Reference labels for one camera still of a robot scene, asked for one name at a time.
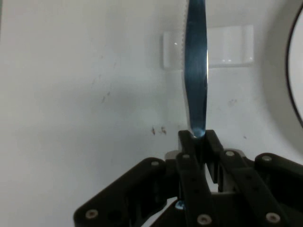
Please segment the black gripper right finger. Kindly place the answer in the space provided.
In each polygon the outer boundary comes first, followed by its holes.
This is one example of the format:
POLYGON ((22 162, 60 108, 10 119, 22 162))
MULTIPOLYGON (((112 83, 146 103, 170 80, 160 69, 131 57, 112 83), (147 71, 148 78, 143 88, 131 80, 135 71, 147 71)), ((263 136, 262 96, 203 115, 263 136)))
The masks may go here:
POLYGON ((205 133, 206 164, 219 192, 232 192, 248 215, 244 222, 259 227, 301 227, 303 225, 303 167, 272 153, 250 160, 225 150, 216 133, 205 133))

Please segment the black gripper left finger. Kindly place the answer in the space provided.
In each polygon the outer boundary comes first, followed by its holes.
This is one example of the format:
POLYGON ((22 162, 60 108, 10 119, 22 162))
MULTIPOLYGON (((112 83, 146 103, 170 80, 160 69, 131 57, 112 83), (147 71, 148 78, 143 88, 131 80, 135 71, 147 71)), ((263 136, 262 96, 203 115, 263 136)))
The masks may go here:
POLYGON ((79 207, 73 216, 75 226, 140 227, 173 197, 185 204, 185 226, 219 226, 204 165, 220 142, 213 130, 201 139, 188 131, 178 136, 181 152, 176 158, 150 157, 138 163, 79 207))

